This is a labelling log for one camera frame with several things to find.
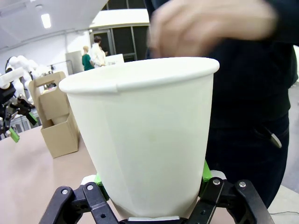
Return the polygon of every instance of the green shirt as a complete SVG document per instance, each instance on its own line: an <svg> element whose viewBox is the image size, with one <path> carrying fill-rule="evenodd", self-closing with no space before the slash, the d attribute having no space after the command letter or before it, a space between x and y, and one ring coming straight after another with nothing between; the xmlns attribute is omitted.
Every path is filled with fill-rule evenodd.
<svg viewBox="0 0 299 224"><path fill-rule="evenodd" d="M90 64L90 56L88 54L82 56L82 64L84 65L84 71L94 68L92 64Z"/></svg>

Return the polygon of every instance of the cardboard box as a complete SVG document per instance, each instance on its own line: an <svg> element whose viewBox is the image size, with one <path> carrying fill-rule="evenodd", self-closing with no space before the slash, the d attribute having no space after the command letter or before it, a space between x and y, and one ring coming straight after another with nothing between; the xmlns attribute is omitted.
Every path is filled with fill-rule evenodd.
<svg viewBox="0 0 299 224"><path fill-rule="evenodd" d="M42 122L42 135L53 158L78 151L79 128L67 96L59 89L63 72L50 74L29 83L29 91ZM40 86L55 83L56 88L41 93Z"/></svg>

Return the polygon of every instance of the dark sweater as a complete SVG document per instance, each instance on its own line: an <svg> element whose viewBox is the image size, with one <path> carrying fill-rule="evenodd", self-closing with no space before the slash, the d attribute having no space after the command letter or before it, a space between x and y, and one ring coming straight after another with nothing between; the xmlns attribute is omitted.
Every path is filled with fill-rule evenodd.
<svg viewBox="0 0 299 224"><path fill-rule="evenodd" d="M167 0L145 0L149 16ZM263 41L226 39L207 57L219 61L214 75L212 128L251 126L288 113L288 89L297 80L293 45L299 43L299 0L267 0L279 20Z"/></svg>

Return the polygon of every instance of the beige tabletop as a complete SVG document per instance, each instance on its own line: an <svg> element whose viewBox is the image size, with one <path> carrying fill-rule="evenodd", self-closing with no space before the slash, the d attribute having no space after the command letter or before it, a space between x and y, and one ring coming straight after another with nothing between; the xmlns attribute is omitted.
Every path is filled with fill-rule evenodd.
<svg viewBox="0 0 299 224"><path fill-rule="evenodd" d="M37 224L57 187L76 189L85 176L96 171L82 139L78 152L53 159L40 127L25 131L20 137L18 143L11 138L0 141L0 223ZM94 221L88 213L79 223ZM211 223L234 222L225 209L216 209Z"/></svg>

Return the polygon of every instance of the cup rim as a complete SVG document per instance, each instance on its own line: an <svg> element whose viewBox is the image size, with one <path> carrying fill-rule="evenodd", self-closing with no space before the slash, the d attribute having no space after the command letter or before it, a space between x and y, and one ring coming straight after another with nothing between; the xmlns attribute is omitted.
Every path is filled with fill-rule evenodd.
<svg viewBox="0 0 299 224"><path fill-rule="evenodd" d="M143 80L128 80L128 81L117 81L111 80L110 82L97 83L89 86L81 86L79 82L74 82L76 79L81 78L81 76L87 76L88 74L93 74L96 70L99 73L104 73L105 71L122 68L125 69L129 66L135 66L141 63L153 64L155 61L159 60L160 62L172 62L174 65L178 63L200 63L204 67L198 69L187 70L183 74L174 75L174 76L164 76L164 77L147 77ZM173 58L158 58L158 59L149 59L142 61L134 61L128 63L119 63L114 65L109 65L105 67L100 67L84 72L80 72L67 78L63 79L59 83L59 89L67 94L115 94L122 91L129 91L133 89L154 87L159 85L177 83L192 79L197 79L199 77L204 77L214 74L219 69L219 62L215 59L206 58L206 57L173 57Z"/></svg>

